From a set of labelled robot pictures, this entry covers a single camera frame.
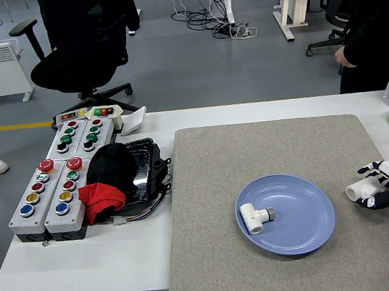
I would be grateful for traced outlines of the person's right hand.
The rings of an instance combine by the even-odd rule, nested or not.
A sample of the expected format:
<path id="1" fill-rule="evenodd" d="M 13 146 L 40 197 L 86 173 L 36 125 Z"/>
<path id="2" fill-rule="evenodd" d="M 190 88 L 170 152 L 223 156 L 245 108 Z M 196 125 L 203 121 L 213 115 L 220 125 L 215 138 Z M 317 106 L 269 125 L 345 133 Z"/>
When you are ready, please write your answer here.
<path id="1" fill-rule="evenodd" d="M 355 68 L 355 64 L 351 64 L 345 56 L 345 46 L 341 46 L 334 54 L 335 60 L 342 68 Z"/>

